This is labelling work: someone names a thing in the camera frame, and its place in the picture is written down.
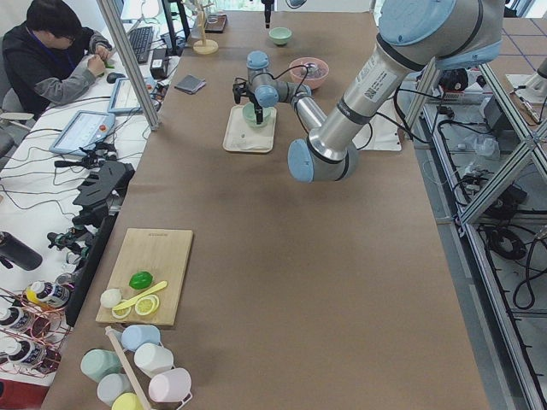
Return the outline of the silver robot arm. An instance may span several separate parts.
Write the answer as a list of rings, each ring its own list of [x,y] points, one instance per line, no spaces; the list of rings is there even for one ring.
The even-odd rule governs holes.
[[[252,101],[258,120],[263,109],[289,103],[309,133],[290,144],[291,176],[304,183],[339,181],[356,169],[354,137],[409,73],[429,62],[444,71],[499,55],[504,7],[503,1],[483,0],[384,2],[373,53],[330,114],[321,111],[302,81],[275,79],[268,55],[259,50],[248,54],[248,79],[233,94]]]

